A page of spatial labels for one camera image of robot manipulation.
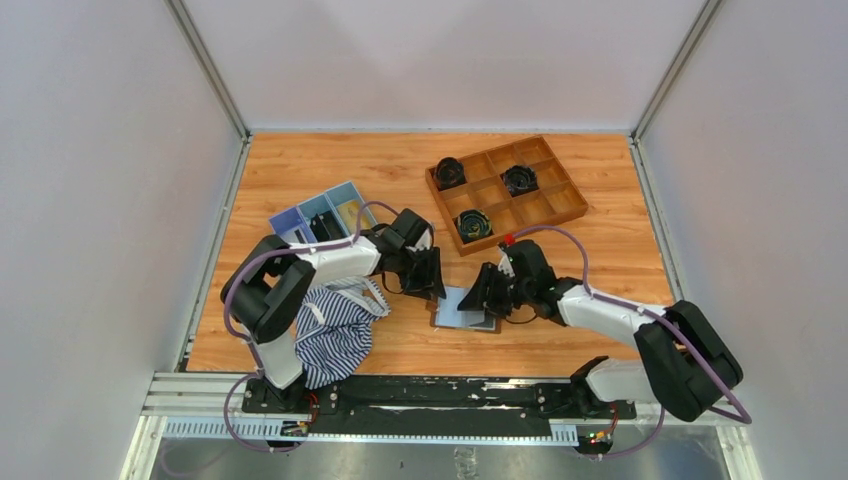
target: wood grain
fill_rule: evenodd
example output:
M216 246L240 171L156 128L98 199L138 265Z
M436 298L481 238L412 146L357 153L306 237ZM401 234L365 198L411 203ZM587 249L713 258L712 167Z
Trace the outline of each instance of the wood grain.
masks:
M256 242L268 218L339 183L353 180L366 200L411 208L434 222L446 285L470 286L496 249L460 257L422 178L445 156L461 157L526 138L520 134L259 134L253 140L230 224L203 311L188 370L247 371L246 347L230 337L218 299L222 285ZM588 213L562 226L586 246L590 281L636 301L671 301L645 202L625 137L546 135L589 202ZM375 208L378 221L391 215ZM579 277L577 249L564 237L532 237L560 276ZM368 374L567 376L598 355L636 358L627 346L545 320L504 324L499 335L434 329L421 299L387 293L392 313L374 325L374 348L357 370ZM529 318L527 309L513 316Z
M532 157L527 155L527 158L525 158L521 155L521 146L525 150L529 146L532 151L538 153ZM496 165L493 162L495 158L505 158L507 161L505 164L498 163ZM463 185L439 191L436 180L433 178L436 175L437 165L433 165L424 172L424 181L427 183L431 195L433 195L433 200L436 202L436 206L439 212L441 212L442 219L447 226L448 234L453 240L456 249L459 250L461 257L492 248L503 241L505 235L516 233L519 230L534 225L559 225L560 223L582 217L588 210L588 205L583 195L575 188L571 177L568 175L568 171L563 168L562 163L554 158L554 153L547 142L545 142L544 137L530 137L520 142L499 145L494 149L475 153L470 157L463 157L458 160L465 166L466 174L470 171L468 166L475 164L482 164L482 170L488 170L490 174L484 177L485 173L482 175L482 172L476 173L476 180L474 180L474 177L471 177ZM545 185L540 182L540 188L535 192L525 193L524 195L513 198L504 185L504 181L499 177L500 174L513 165L529 165L536 172L545 172L547 175L551 175L547 172L554 170L552 175L558 181L554 185ZM488 196L489 201L487 201L487 198L481 195L481 192L493 188L496 191L493 192L494 195ZM566 202L550 202L553 194L563 192L566 189L570 189L573 192L574 197L571 200ZM453 223L454 219L461 212L451 212L448 207L448 202L456 197L469 200L469 205L464 206L463 209L475 208L488 215L494 234L469 243L463 242L459 230L457 230L456 225ZM526 211L534 215L531 216L523 213ZM508 220L506 222L502 221L504 218L502 215L507 216Z

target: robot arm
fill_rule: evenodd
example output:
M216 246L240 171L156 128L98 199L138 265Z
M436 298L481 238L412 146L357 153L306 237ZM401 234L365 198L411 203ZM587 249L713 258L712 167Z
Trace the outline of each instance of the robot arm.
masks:
M588 328L637 349L641 362L599 358L572 377L597 400L658 401L677 418L694 421L722 397L691 352L679 349L651 313L676 325L725 385L733 388L741 382L741 367L694 304L635 305L590 290L581 280L557 278L532 240L501 244L501 251L500 264L482 266L459 309L506 317L513 308L530 305L539 317L558 325Z
M253 339L266 379L278 389L288 387L302 372L294 339L287 332L309 288L346 277L393 272L407 295L425 299L445 296L432 226L411 210L404 209L391 225L363 230L349 237L347 245L344 242L289 245L276 235L268 235L221 290L221 301L225 302L241 272L260 256L283 250L298 252L273 255L253 266L241 277L230 305L232 316ZM269 282L267 277L276 278L276 282Z

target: fabric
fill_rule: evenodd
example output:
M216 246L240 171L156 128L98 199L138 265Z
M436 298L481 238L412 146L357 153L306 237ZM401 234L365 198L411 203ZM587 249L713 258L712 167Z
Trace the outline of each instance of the fabric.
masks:
M365 296L366 289L375 298ZM323 387L353 374L371 351L371 324L389 311L377 284L362 277L325 283L306 292L297 313L294 343L306 372L306 388Z

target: white panel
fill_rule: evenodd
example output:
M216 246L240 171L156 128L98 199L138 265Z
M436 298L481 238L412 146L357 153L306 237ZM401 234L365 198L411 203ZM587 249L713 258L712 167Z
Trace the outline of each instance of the white panel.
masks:
M627 129L703 0L190 0L252 128Z
M586 375L586 384L604 402L657 403L641 360L604 360Z
M116 478L238 140L162 1L0 6L4 478Z
M765 478L844 478L848 3L734 0L645 139L684 289L736 353Z
M613 305L610 302L598 300L598 298L606 297L627 302L630 302L630 300L610 295L598 289L593 288L592 290L592 294L598 294L599 297L590 298L586 290L582 288L572 288L563 294L557 302L557 309L562 315L563 321L571 327L588 328L598 332L634 350L638 347L633 333L639 330L642 325L654 322L651 317L645 315L642 311L647 310L659 315L665 313L664 306L647 304L640 304L643 310L637 313L621 305Z

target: wooden tray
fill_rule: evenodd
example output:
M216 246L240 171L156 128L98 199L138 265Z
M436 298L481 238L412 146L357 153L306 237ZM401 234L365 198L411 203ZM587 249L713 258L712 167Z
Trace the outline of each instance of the wooden tray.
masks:
M435 165L424 176L460 256L497 245L505 235L532 225L574 220L589 209L586 199L542 137L531 137L458 160L465 169L464 185L440 192L433 180ZM513 165L533 168L539 190L510 197L500 175ZM489 217L493 234L463 243L455 219L470 209L482 210Z

